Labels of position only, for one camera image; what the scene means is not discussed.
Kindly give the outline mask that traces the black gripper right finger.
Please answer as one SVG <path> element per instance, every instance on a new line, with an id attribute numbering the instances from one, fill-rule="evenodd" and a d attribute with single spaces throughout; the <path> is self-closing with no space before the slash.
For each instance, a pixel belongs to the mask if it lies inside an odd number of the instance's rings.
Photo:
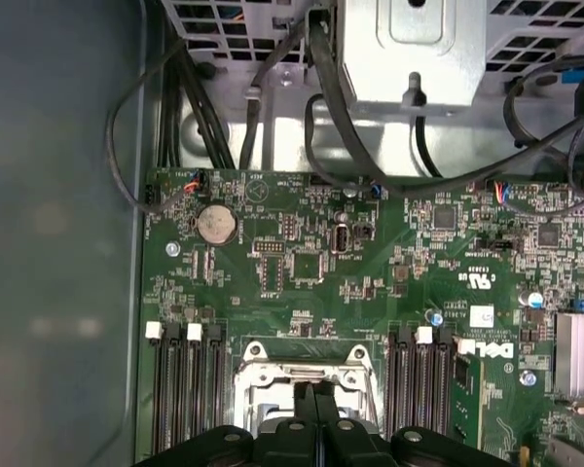
<path id="1" fill-rule="evenodd" d="M 387 441 L 359 421 L 340 416 L 333 384 L 315 385 L 317 421 L 331 466 L 506 466 L 507 461 L 421 427 L 400 429 Z"/>

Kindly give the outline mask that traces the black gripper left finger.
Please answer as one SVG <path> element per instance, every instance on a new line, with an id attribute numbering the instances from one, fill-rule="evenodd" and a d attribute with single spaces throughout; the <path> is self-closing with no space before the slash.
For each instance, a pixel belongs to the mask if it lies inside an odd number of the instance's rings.
<path id="1" fill-rule="evenodd" d="M 189 466 L 312 466 L 318 431 L 316 383 L 294 387 L 294 415 L 254 436 L 233 425 L 191 440 Z"/>

